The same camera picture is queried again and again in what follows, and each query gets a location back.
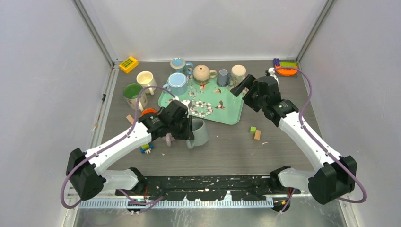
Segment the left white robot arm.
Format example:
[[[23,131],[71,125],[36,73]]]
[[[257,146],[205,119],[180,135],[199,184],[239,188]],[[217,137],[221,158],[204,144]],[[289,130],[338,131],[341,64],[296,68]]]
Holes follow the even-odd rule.
[[[156,112],[144,112],[135,123],[116,137],[97,147],[70,152],[66,176],[83,201],[102,191],[128,190],[139,196],[145,190],[145,180],[136,168],[124,171],[109,170],[117,160],[133,150],[167,134],[176,140],[193,140],[191,101],[172,100]]]

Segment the tall floral mug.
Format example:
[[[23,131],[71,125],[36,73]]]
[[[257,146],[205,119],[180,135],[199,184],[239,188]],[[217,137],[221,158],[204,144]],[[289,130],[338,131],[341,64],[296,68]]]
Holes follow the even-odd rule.
[[[231,86],[236,87],[246,76],[246,68],[243,65],[234,65],[231,68]]]

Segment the grey mug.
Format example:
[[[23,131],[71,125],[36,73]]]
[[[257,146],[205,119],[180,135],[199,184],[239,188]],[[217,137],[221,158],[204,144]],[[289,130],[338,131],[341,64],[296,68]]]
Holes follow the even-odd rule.
[[[209,133],[207,131],[206,123],[202,119],[192,120],[192,132],[194,139],[186,141],[189,149],[202,146],[209,141]]]

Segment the lilac mug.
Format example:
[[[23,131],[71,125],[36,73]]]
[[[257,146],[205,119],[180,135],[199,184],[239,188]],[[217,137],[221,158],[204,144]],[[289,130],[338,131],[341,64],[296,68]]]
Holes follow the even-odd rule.
[[[166,144],[168,147],[170,147],[172,145],[172,142],[175,140],[174,137],[172,136],[172,134],[168,133],[166,134]]]

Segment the cream plain mug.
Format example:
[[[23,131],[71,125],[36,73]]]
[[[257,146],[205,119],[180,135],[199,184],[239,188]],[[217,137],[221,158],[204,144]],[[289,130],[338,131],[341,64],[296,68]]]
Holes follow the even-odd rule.
[[[136,76],[136,81],[142,87],[156,86],[156,80],[150,71],[142,71]]]

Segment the cream floral mug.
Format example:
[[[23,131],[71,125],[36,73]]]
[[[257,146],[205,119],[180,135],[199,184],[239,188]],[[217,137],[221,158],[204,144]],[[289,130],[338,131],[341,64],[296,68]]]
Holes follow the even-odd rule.
[[[142,86],[137,83],[127,85],[123,90],[123,96],[128,105],[134,110],[143,111],[148,104],[148,99],[145,92],[139,96]]]

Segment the orange mug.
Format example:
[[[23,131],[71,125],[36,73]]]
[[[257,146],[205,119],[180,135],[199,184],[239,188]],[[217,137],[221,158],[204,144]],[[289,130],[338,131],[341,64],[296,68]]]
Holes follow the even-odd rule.
[[[144,117],[144,116],[149,117],[149,116],[157,116],[157,115],[158,115],[158,110],[156,110],[154,108],[147,108],[141,112],[140,116],[141,117]]]

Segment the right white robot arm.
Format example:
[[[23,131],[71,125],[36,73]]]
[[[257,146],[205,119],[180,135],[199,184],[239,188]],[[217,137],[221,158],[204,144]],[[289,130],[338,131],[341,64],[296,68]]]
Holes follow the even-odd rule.
[[[301,149],[313,167],[312,172],[283,166],[270,173],[270,189],[282,194],[288,188],[309,192],[320,204],[352,192],[360,182],[356,179],[357,162],[352,156],[343,156],[329,146],[303,117],[304,109],[298,109],[290,100],[283,99],[279,91],[275,69],[269,68],[266,75],[255,78],[249,74],[230,91],[242,97],[244,104],[264,116],[285,132]]]

